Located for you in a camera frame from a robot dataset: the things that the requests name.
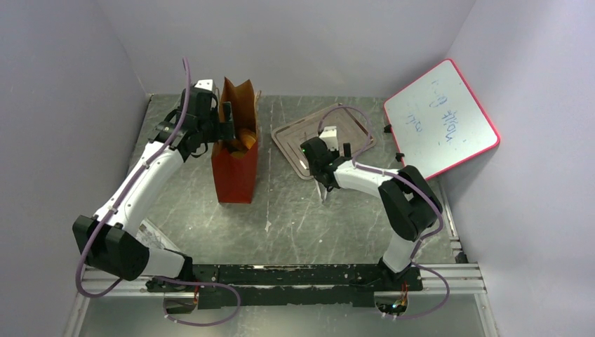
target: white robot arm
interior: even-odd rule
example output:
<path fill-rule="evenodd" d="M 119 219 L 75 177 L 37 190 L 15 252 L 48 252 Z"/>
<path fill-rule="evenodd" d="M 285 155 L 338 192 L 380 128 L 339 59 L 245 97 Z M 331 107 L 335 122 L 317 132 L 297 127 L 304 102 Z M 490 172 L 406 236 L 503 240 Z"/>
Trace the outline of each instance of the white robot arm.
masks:
<path fill-rule="evenodd" d="M 194 281 L 192 259 L 182 253 L 165 249 L 147 248 L 136 240 L 138 228 L 149 207 L 154 203 L 169 178 L 202 145 L 219 140 L 234 139 L 234 125 L 229 103 L 222 105 L 225 121 L 219 117 L 219 102 L 213 94 L 213 80 L 198 81 L 189 94 L 188 113 L 174 142 L 149 165 L 146 161 L 156 154 L 174 131 L 180 119 L 185 92 L 180 106 L 170 112 L 157 126 L 159 134 L 150 140 L 137 164 L 114 195 L 99 208 L 93 217 L 79 216 L 73 232 L 82 252 L 91 233 L 98 226 L 98 219 L 112 210 L 114 200 L 122 194 L 134 174 L 144 166 L 140 176 L 93 242 L 86 264 L 122 279 L 131 281 L 140 275 L 164 276 Z"/>
<path fill-rule="evenodd" d="M 310 173 L 328 191 L 345 188 L 381 198 L 394 232 L 380 263 L 395 274 L 408 268 L 417 241 L 422 232 L 436 221 L 436 214 L 421 196 L 398 180 L 370 171 L 402 176 L 424 192 L 442 212 L 442 205 L 420 172 L 413 166 L 401 170 L 379 170 L 362 164 L 357 164 L 360 168 L 355 167 L 350 146 L 345 146 L 345 156 L 340 157 L 334 126 L 325 127 L 319 137 L 307 140 L 301 147 L 309 163 Z M 408 200 L 405 194 L 413 194 L 413 197 Z"/>

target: gray work surface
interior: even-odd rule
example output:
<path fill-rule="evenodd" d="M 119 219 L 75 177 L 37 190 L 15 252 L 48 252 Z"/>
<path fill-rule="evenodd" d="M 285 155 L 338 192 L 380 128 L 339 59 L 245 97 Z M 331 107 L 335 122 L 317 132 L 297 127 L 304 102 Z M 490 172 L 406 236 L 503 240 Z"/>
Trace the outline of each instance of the gray work surface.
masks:
<path fill-rule="evenodd" d="M 152 97 L 131 165 L 178 99 L 178 95 Z M 334 190 L 321 204 L 314 181 L 298 177 L 273 143 L 271 131 L 333 103 L 360 107 L 370 114 L 377 142 L 359 161 L 398 168 L 392 135 L 382 132 L 386 123 L 384 101 L 264 95 L 258 101 L 260 142 L 252 204 L 218 203 L 208 153 L 189 158 L 182 165 L 166 183 L 147 218 L 195 263 L 376 263 L 392 235 L 382 202 L 362 192 Z M 438 183 L 430 183 L 441 197 Z M 444 230 L 422 244 L 417 262 L 455 262 L 446 212 L 444 219 Z"/>

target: clear tray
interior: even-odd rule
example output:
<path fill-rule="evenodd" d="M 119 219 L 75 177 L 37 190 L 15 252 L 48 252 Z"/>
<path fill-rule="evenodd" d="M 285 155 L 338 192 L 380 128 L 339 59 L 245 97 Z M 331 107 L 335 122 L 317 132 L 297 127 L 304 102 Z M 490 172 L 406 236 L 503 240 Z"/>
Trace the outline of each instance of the clear tray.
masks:
<path fill-rule="evenodd" d="M 304 180 L 312 179 L 310 171 L 308 170 L 308 162 L 306 156 L 303 155 L 300 145 L 318 135 L 318 123 L 322 116 L 330 109 L 340 106 L 341 104 L 333 104 L 318 112 L 308 115 L 297 121 L 293 121 L 287 125 L 280 126 L 273 130 L 273 141 L 289 164 L 293 167 L 297 175 Z M 352 153 L 357 152 L 366 144 L 368 137 L 368 130 L 362 125 L 348 108 L 339 109 L 332 112 L 324 121 L 324 126 L 337 126 L 337 136 L 339 138 L 339 147 L 341 155 L 343 155 L 342 144 L 351 143 Z M 376 140 L 372 137 L 370 144 L 366 150 L 374 146 Z"/>

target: red paper bag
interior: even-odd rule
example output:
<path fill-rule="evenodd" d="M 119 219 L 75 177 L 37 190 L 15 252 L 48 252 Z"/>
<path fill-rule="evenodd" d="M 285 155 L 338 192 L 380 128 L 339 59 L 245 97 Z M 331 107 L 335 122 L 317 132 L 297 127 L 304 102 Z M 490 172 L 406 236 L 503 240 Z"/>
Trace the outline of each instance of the red paper bag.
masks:
<path fill-rule="evenodd" d="M 224 102 L 232 104 L 236 140 L 218 142 L 213 146 L 210 162 L 219 202 L 249 204 L 256 185 L 258 161 L 258 128 L 256 127 L 256 98 L 250 80 L 234 86 L 225 79 L 219 104 L 219 118 L 223 120 Z M 240 140 L 249 133 L 255 142 L 248 149 Z"/>

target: white wall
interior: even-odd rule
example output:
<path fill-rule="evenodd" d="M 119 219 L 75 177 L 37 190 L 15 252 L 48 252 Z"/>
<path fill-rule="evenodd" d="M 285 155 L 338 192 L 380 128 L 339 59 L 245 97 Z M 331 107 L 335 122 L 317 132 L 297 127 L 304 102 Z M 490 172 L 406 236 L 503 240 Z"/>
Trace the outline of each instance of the white wall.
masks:
<path fill-rule="evenodd" d="M 444 57 L 475 0 L 98 0 L 150 93 L 195 78 L 384 96 Z"/>
<path fill-rule="evenodd" d="M 502 134 L 445 175 L 502 336 L 595 331 L 595 3 L 478 0 L 448 56 Z"/>
<path fill-rule="evenodd" d="M 61 336 L 72 223 L 123 179 L 147 100 L 94 1 L 0 8 L 0 336 Z"/>

